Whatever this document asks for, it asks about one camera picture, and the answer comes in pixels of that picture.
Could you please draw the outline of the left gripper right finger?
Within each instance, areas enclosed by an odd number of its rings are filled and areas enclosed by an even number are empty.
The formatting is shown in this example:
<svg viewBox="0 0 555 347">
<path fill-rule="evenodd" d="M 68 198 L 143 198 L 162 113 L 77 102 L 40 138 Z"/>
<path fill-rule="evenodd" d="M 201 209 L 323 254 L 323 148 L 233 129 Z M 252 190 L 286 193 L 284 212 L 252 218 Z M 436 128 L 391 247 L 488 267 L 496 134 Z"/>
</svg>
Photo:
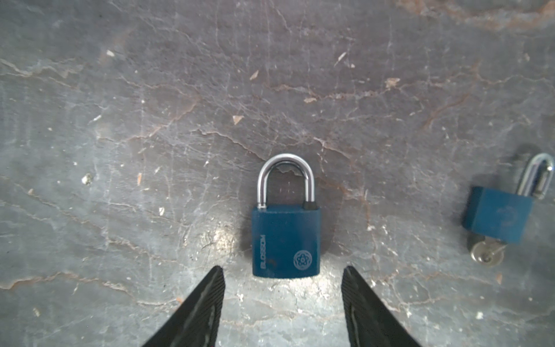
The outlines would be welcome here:
<svg viewBox="0 0 555 347">
<path fill-rule="evenodd" d="M 352 346 L 420 347 L 353 266 L 344 269 L 341 292 Z"/>
</svg>

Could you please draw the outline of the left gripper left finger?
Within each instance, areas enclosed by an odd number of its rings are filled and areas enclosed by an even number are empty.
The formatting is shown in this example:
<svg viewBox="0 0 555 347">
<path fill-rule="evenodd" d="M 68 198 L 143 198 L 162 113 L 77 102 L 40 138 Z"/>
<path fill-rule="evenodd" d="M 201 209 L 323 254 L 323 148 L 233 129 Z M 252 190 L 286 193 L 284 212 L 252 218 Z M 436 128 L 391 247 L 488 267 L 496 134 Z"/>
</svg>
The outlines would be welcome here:
<svg viewBox="0 0 555 347">
<path fill-rule="evenodd" d="M 202 279 L 146 346 L 214 346 L 223 307 L 225 279 L 217 265 Z"/>
</svg>

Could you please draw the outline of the blue padlock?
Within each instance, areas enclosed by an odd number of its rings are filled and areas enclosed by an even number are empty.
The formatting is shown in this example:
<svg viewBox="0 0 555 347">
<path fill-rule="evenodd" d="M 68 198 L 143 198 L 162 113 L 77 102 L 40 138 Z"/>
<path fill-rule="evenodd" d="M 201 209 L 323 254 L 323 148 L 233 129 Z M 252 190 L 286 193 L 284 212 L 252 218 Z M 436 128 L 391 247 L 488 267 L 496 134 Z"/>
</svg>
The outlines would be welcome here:
<svg viewBox="0 0 555 347">
<path fill-rule="evenodd" d="M 292 165 L 304 178 L 300 205 L 270 205 L 267 183 L 273 169 Z M 315 176 L 300 156 L 282 153 L 266 161 L 257 178 L 257 207 L 251 215 L 252 273 L 259 278 L 318 276 L 322 211 L 315 197 Z"/>
<path fill-rule="evenodd" d="M 518 243 L 534 202 L 545 198 L 553 177 L 553 156 L 539 153 L 529 160 L 515 193 L 473 187 L 462 221 L 463 228 L 508 244 Z"/>
</svg>

